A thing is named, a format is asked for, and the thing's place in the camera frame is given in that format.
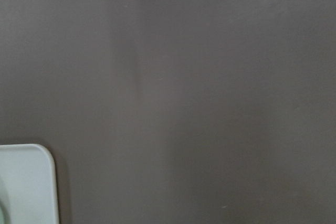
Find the beige rabbit tray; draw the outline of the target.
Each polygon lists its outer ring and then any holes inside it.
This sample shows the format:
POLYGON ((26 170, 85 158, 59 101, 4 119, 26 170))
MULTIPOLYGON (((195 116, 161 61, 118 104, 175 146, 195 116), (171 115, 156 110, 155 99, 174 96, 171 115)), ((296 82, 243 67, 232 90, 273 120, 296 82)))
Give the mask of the beige rabbit tray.
POLYGON ((44 146, 1 145, 1 223, 59 223, 55 162, 44 146))

